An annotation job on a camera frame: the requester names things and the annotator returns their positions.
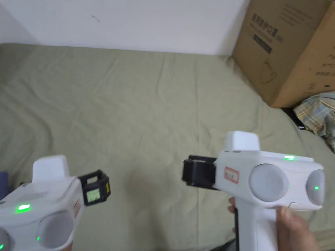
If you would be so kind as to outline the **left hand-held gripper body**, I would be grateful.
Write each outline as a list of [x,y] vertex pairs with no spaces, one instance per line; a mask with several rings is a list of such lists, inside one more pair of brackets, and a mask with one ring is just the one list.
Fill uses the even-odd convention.
[[83,186],[104,172],[70,176],[64,155],[47,156],[33,164],[32,181],[0,202],[2,251],[69,251],[83,210]]

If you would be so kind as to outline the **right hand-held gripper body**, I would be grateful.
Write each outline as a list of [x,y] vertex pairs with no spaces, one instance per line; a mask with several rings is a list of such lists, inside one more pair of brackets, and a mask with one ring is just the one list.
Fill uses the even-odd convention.
[[230,131],[216,158],[185,159],[182,180],[235,198],[237,251],[277,251],[276,209],[315,211],[325,199],[321,164],[313,158],[261,151],[259,137],[243,131]]

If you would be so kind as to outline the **person's right hand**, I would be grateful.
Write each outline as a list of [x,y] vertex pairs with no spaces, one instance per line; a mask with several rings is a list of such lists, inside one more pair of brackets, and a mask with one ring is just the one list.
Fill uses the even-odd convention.
[[320,251],[307,221],[288,207],[276,209],[278,251]]

